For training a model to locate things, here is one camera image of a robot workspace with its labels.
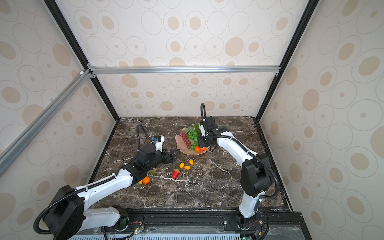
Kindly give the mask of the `pink scalloped fruit bowl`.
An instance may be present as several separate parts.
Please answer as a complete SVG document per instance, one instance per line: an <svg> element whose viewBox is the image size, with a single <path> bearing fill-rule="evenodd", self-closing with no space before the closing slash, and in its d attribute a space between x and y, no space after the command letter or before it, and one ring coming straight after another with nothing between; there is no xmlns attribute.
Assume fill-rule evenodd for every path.
<svg viewBox="0 0 384 240"><path fill-rule="evenodd" d="M179 134L176 135L175 140L177 142L177 149L179 149L182 153L189 155L189 156L197 156L197 155L200 155L200 154L207 152L208 148L207 148L207 150L201 151L200 153L197 153L196 151L191 151L191 150L187 149L186 145L184 144L184 142L183 142L182 138L179 136Z"/></svg>

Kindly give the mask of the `red strawberry with green leaf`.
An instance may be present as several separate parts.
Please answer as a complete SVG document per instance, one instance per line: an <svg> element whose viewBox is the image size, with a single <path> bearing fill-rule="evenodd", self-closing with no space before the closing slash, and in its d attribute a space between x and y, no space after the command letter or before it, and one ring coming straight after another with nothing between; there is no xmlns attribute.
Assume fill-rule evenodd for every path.
<svg viewBox="0 0 384 240"><path fill-rule="evenodd" d="M157 169L154 168L154 169L148 171L148 175L149 175L149 176L153 176L153 175L156 173L156 171L157 171Z"/></svg>

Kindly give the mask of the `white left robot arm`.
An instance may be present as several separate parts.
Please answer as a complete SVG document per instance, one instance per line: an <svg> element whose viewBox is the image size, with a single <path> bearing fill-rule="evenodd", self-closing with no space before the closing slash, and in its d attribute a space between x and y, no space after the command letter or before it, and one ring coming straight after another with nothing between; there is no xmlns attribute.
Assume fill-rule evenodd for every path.
<svg viewBox="0 0 384 240"><path fill-rule="evenodd" d="M35 232L51 234L55 240L68 240L87 229L123 229L129 217L120 206L103 209L91 209L91 206L121 189L137 184L147 177L150 170L161 164L174 163L179 154L180 150L163 150L149 144L138 150L137 156L116 174L77 188L60 188L50 205L35 220Z"/></svg>

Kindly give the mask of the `red fake strawberry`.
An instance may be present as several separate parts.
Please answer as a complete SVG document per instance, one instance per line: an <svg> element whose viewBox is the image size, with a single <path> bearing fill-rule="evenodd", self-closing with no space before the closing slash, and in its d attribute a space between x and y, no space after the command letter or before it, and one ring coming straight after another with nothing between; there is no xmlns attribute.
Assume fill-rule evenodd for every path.
<svg viewBox="0 0 384 240"><path fill-rule="evenodd" d="M178 169L173 170L172 179L176 180L179 175L180 175L180 170Z"/></svg>

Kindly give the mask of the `fake orange near left arm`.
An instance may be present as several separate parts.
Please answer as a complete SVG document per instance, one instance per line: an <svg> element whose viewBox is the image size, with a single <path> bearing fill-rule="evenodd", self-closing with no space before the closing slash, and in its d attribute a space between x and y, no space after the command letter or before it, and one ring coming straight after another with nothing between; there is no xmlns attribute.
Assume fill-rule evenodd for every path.
<svg viewBox="0 0 384 240"><path fill-rule="evenodd" d="M149 184L150 181L151 181L150 177L145 177L144 179L142 179L143 184Z"/></svg>

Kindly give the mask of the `green fake grape bunch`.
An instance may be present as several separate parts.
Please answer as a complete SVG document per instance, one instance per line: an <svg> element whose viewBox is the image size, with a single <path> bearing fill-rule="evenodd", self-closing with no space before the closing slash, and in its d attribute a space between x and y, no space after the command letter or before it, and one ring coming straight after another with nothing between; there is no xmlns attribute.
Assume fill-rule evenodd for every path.
<svg viewBox="0 0 384 240"><path fill-rule="evenodd" d="M201 133L200 128L199 128L199 124L195 123L192 127L188 127L185 130L185 132L186 132L188 140L190 142L188 144L189 150L195 151L195 148L199 146L198 136Z"/></svg>

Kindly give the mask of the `black vertical frame post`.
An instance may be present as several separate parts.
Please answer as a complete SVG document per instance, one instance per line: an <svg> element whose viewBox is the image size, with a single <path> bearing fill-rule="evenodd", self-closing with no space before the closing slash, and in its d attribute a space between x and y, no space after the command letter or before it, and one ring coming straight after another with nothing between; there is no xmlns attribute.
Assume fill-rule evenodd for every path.
<svg viewBox="0 0 384 240"><path fill-rule="evenodd" d="M62 14L61 10L59 9L59 5L56 3L56 1L51 0L44 0L45 5L47 6L49 12L53 16L55 22L58 24L61 32L63 33L65 39L69 43L71 49L75 53L77 59L80 61L80 64L85 70L89 70L92 74L93 71L88 66L89 61L80 46L79 42L77 41L73 31L71 30L70 26L68 25L64 15ZM101 99L103 100L104 104L106 105L107 109L109 110L110 114L112 115L113 119L118 122L120 120L120 117L118 116L117 111L112 105L112 102L110 101L109 97L107 96L106 91L104 90L102 84L100 83L99 79L94 75L93 77L90 77L94 87L96 88L97 92L99 93Z"/></svg>
<svg viewBox="0 0 384 240"><path fill-rule="evenodd" d="M277 73L277 75L274 77L268 91L267 91L267 94L262 102L262 105L261 105L261 108L257 114L257 116L254 118L255 120L255 123L259 123L262 116L264 115L273 95L274 95L274 92L275 90L277 89L278 85L279 85L279 82L281 80L281 78L283 77L283 74L285 73L287 67L288 67L288 64L290 63L291 61L291 58L311 20L311 17L313 16L314 12L316 11L316 8L319 4L319 0L310 0L308 1L308 4L304 10L304 13L302 15L302 17L300 18L300 21L298 23L298 26L293 34L293 37L287 47L287 50L285 52L285 55L282 59L282 62L280 64L280 70L279 72Z"/></svg>

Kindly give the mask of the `black vertical frame post left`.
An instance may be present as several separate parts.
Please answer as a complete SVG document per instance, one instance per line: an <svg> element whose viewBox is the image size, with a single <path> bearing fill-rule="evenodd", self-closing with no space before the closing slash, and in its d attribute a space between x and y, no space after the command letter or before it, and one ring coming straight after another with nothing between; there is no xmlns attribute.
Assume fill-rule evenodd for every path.
<svg viewBox="0 0 384 240"><path fill-rule="evenodd" d="M77 41L73 31L71 30L70 26L68 25L64 15L62 14L61 10L59 9L59 5L56 3L56 1L51 0L44 0L45 5L47 6L49 12L53 16L55 22L58 24L61 32L63 33L65 39L69 43L71 49L75 53L77 59L80 61L80 64L85 70L89 70L92 74L93 71L88 66L89 61L80 46L79 42ZM118 116L117 111L112 105L112 102L110 101L109 97L107 96L106 91L104 90L102 84L100 83L99 79L94 75L93 77L90 77L94 87L96 88L97 92L99 93L101 99L103 100L104 104L106 105L107 109L109 110L110 114L112 115L113 119L118 122L120 120L120 117Z"/></svg>

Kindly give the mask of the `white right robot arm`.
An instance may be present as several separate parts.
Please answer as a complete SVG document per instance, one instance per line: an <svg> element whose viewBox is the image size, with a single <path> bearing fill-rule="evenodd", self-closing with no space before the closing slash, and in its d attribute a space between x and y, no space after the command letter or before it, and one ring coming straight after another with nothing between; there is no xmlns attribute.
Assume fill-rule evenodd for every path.
<svg viewBox="0 0 384 240"><path fill-rule="evenodd" d="M237 223L247 229L258 214L263 199L273 199L279 193L278 180L270 160L265 154L257 154L241 143L225 127L204 127L199 125L198 145L219 146L225 149L241 166L241 187L244 191L238 208Z"/></svg>

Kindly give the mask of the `red fake grape bunch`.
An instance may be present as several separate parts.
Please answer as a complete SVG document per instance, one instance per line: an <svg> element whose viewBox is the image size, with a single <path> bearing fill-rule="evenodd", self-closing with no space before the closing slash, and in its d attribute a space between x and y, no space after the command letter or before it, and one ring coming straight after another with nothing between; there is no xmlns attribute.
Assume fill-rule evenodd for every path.
<svg viewBox="0 0 384 240"><path fill-rule="evenodd" d="M182 138L187 149L190 149L192 147L192 144L190 142L188 133L186 131L182 131L182 132L180 132L179 136Z"/></svg>

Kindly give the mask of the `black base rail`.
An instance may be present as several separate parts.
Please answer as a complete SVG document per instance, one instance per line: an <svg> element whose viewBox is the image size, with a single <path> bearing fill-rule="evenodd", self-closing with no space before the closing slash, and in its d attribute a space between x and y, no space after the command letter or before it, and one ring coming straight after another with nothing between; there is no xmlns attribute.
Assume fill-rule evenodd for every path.
<svg viewBox="0 0 384 240"><path fill-rule="evenodd" d="M138 227L146 230L151 227L213 227L226 233L265 240L273 234L282 235L284 228L296 226L298 238L311 239L302 214L276 208L261 209L248 219L235 209L121 209L121 212L122 218L111 227L103 222L93 229L107 237L108 233L132 234Z"/></svg>

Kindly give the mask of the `silver horizontal aluminium bar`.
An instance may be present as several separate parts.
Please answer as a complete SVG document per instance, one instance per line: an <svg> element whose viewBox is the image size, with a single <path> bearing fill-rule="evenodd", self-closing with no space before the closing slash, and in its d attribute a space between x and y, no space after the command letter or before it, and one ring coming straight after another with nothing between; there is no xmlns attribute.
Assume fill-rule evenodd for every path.
<svg viewBox="0 0 384 240"><path fill-rule="evenodd" d="M95 74L278 73L279 66L91 67Z"/></svg>

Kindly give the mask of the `silver diagonal aluminium bar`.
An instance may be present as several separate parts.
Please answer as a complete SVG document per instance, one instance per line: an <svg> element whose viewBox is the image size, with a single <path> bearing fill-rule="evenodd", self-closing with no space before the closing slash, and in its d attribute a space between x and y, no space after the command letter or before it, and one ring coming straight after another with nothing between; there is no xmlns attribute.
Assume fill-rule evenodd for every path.
<svg viewBox="0 0 384 240"><path fill-rule="evenodd" d="M1 175L8 170L32 140L83 84L84 80L89 77L90 70L83 70L1 154Z"/></svg>

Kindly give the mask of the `black vertical frame post right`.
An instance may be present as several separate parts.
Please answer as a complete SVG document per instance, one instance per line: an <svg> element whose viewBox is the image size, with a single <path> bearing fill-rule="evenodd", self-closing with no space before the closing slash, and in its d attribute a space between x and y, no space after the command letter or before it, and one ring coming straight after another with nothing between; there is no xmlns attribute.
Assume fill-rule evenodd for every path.
<svg viewBox="0 0 384 240"><path fill-rule="evenodd" d="M279 85L279 82L281 80L281 78L283 77L283 74L285 73L287 67L288 67L288 64L290 63L291 61L291 58L311 20L311 17L313 16L314 12L316 11L316 8L319 4L319 0L310 0L308 1L308 4L304 10L304 13L302 15L302 17L300 18L300 21L298 23L298 26L293 34L293 37L287 47L287 50L285 52L285 55L282 59L282 62L280 64L280 70L279 72L277 73L277 75L274 77L268 91L267 91L267 94L262 102L262 105L261 105L261 108L257 114L257 116L254 118L255 120L255 123L259 123L262 116L264 115L273 95L274 95L274 92L275 90L277 89L278 85Z"/></svg>

